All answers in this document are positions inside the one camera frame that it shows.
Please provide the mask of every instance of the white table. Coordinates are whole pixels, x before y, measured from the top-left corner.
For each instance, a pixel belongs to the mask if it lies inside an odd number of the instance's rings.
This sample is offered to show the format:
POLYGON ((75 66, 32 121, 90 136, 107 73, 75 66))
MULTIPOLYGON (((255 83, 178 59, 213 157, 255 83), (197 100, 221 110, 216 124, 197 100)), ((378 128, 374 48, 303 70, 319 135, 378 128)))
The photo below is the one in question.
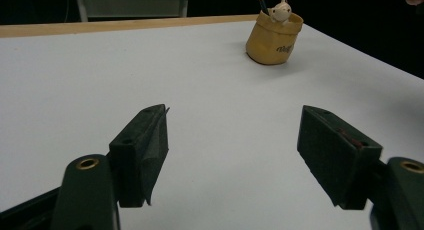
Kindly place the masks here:
POLYGON ((370 229, 296 150, 303 105, 327 109, 394 156, 424 161, 424 82, 304 25, 286 64, 253 62, 254 21, 0 39, 0 211, 108 152, 164 103, 169 147, 153 206, 122 229, 370 229))

